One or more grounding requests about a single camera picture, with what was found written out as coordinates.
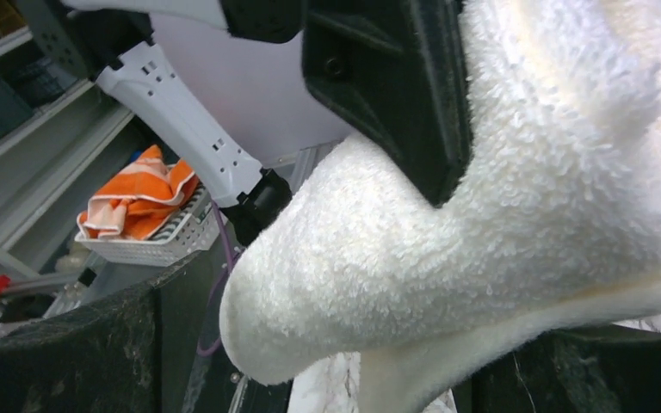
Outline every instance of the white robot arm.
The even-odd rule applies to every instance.
[[[47,56],[130,108],[191,165],[240,243],[251,243],[275,220],[291,198],[287,182],[264,169],[196,99],[153,42],[145,14],[230,30],[219,0],[21,0],[19,6]]]
[[[275,220],[291,198],[289,186],[239,147],[183,84],[153,42],[147,12],[269,43],[303,28],[311,95],[379,144],[430,204],[446,203],[465,172],[472,134],[456,18],[461,0],[63,1],[19,0],[34,40],[132,109],[184,158],[240,243]]]

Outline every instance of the cable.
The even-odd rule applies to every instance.
[[[221,212],[219,211],[219,206],[213,200],[212,200],[212,210],[214,212],[214,217],[216,218],[217,225],[219,226],[219,237],[221,238],[221,243],[224,246],[226,268],[224,268],[221,271],[219,278],[212,286],[211,291],[209,291],[207,308],[209,307],[209,304],[211,304],[213,296],[216,293],[217,289],[222,283],[225,282],[225,280],[229,277],[229,274],[232,273],[235,262],[237,261],[239,256],[242,255],[241,252],[238,252],[232,256],[232,243],[229,241],[229,234],[227,233],[226,225],[224,225],[224,219],[222,218]],[[211,346],[209,346],[209,348],[201,348],[201,339],[200,339],[196,343],[196,353],[201,357],[208,357],[214,354],[219,349],[219,347],[221,347],[221,337],[217,338],[216,341],[212,343]]]

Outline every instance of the white panel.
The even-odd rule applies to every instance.
[[[300,36],[275,45],[233,39],[174,16],[152,19],[155,39],[176,72],[253,157],[270,163],[350,133],[350,126],[307,92]]]

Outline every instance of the black plastic cover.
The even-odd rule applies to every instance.
[[[221,212],[234,225],[237,241],[249,246],[290,203],[293,193],[287,181],[274,170],[262,170],[262,179],[249,194],[237,197],[238,204]]]
[[[470,382],[473,408],[460,413],[661,413],[661,333],[553,331]]]
[[[76,11],[59,0],[17,0],[41,51],[77,78],[94,80],[141,41],[151,43],[150,17],[115,9]]]
[[[440,207],[470,160],[466,70],[452,0],[308,0],[310,93],[380,145]]]
[[[0,338],[0,413],[182,411],[220,256],[215,244]]]
[[[304,0],[221,0],[233,37],[268,43],[290,41],[303,27]]]

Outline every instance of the white plastic basket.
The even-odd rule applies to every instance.
[[[204,188],[200,190],[203,194],[194,205],[179,212],[182,218],[167,238],[158,241],[103,241],[88,239],[78,233],[75,241],[109,262],[168,267],[196,250],[208,250],[219,236],[209,193]]]

